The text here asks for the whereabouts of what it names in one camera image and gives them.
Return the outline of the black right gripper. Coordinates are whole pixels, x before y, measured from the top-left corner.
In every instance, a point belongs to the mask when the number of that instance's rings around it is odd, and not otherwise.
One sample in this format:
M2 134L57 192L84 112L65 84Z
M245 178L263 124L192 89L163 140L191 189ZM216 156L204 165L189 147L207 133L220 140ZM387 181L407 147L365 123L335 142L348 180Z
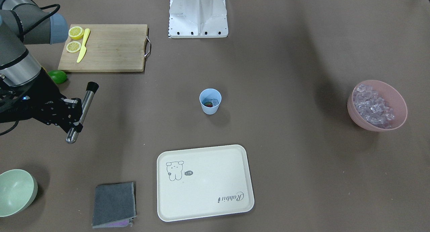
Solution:
M65 98L46 71L23 85L11 87L1 79L1 123L37 119L42 123L59 124L68 133L80 133L84 120L68 118L68 111L82 111L80 98Z

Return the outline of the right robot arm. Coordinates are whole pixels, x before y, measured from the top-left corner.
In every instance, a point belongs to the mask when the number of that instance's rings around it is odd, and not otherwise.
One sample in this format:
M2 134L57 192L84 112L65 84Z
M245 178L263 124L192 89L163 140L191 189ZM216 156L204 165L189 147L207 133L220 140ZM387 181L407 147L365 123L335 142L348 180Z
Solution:
M33 0L1 0L1 122L36 119L68 132L80 132L79 98L68 99L28 44L63 43L69 37L59 4L39 7Z

